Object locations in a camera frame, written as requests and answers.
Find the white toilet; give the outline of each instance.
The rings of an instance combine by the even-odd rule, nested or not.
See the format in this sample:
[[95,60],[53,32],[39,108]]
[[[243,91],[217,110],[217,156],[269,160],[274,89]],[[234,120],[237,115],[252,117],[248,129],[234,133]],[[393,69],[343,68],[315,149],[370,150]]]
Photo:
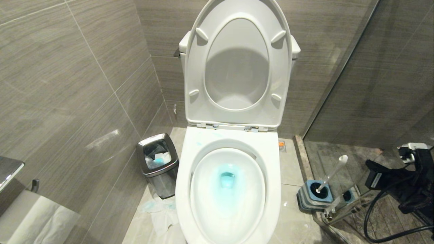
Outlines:
[[188,244],[266,244],[280,211],[276,128],[300,49],[275,0],[211,0],[179,48],[182,232]]

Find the toilet tank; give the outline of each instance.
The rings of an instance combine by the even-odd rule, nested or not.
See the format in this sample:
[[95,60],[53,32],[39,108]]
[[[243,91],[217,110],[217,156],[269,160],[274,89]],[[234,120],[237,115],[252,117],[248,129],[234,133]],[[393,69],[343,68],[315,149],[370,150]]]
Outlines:
[[190,38],[190,32],[191,30],[189,30],[179,42],[179,58],[181,59],[182,73],[184,73],[185,70],[185,53],[187,52],[188,38]]
[[[181,59],[181,65],[182,65],[182,73],[185,71],[185,53],[187,52],[187,46],[188,46],[188,39],[190,38],[191,30],[189,30],[182,40],[179,42],[179,58]],[[300,54],[300,47],[295,40],[294,36],[291,35],[291,45],[292,45],[292,51],[293,51],[293,60],[297,59]]]

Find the stainless steel trash can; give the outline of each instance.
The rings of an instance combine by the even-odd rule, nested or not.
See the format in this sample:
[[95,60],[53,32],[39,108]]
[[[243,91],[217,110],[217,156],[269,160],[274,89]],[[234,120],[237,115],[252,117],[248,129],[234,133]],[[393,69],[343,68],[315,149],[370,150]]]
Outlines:
[[175,195],[179,160],[169,135],[158,134],[137,144],[137,158],[143,175],[161,199]]

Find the blue water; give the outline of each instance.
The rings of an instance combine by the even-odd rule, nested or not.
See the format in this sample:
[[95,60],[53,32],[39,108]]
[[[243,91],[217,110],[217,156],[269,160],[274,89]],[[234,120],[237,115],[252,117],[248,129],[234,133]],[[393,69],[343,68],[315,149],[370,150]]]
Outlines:
[[233,217],[242,206],[245,194],[245,175],[233,164],[223,164],[214,170],[210,191],[214,194],[214,203],[222,218]]

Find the toilet seat hinge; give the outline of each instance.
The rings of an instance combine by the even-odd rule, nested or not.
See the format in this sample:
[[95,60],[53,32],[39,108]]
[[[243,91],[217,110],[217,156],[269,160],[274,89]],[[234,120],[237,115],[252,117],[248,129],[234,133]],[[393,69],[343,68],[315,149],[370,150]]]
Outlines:
[[246,132],[266,132],[267,127],[264,126],[250,126],[250,125],[233,125],[233,124],[208,124],[208,123],[197,123],[197,127],[206,129],[227,129],[227,130],[239,130]]

